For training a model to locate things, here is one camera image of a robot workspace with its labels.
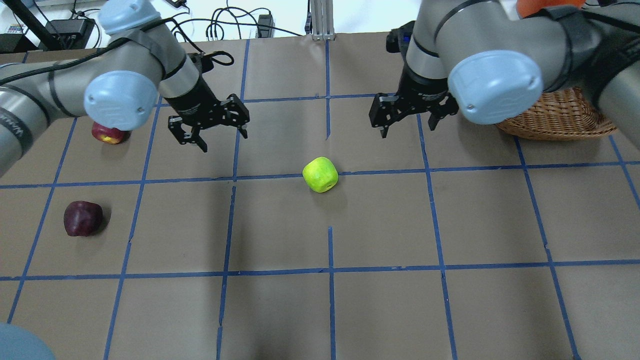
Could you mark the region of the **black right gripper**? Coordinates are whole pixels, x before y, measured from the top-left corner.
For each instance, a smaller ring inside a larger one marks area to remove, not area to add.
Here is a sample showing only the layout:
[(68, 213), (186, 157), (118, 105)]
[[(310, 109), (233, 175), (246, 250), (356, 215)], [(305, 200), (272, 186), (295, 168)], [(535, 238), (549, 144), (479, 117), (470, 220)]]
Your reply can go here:
[(457, 100), (449, 95), (446, 78), (426, 78), (405, 67), (393, 95), (375, 95), (369, 110), (371, 127), (378, 129), (382, 139), (386, 139), (390, 127), (404, 117), (430, 112), (428, 126), (435, 129), (441, 120), (455, 116), (459, 111)]

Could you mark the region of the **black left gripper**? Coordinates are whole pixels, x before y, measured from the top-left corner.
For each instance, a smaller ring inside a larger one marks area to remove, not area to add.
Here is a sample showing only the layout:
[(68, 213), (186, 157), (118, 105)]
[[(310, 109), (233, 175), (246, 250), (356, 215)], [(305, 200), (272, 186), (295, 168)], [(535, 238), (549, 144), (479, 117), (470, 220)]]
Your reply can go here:
[(167, 103), (178, 116), (167, 117), (167, 129), (180, 145), (192, 144), (203, 153), (208, 145), (201, 137), (201, 129), (232, 126), (243, 139), (249, 137), (247, 123), (250, 112), (235, 94), (219, 100), (205, 80), (197, 80), (194, 87), (180, 96), (169, 96)]

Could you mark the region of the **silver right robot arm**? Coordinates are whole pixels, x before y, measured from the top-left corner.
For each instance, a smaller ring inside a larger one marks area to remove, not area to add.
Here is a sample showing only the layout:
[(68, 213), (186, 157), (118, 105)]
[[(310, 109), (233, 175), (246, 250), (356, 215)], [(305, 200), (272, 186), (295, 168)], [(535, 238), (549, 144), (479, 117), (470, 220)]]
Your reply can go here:
[(511, 20), (498, 0), (423, 0), (409, 41), (395, 29), (404, 66), (393, 95), (378, 93), (370, 124), (430, 112), (430, 127), (459, 111), (496, 125), (544, 92), (580, 87), (587, 100), (639, 145), (639, 2), (581, 9), (551, 6)]

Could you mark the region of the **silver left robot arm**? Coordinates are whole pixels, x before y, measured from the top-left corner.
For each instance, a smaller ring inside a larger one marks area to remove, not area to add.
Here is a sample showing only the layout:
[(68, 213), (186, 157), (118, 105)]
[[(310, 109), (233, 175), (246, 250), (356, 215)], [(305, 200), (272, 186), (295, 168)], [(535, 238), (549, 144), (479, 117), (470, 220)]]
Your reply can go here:
[(54, 121), (88, 116), (136, 130), (158, 97), (176, 112), (168, 128), (178, 143), (208, 150), (201, 130), (231, 126), (247, 138), (249, 110), (236, 94), (219, 100), (203, 78), (203, 55), (189, 54), (148, 0), (110, 0), (98, 12), (110, 36), (80, 59), (1, 66), (0, 166), (6, 174)]

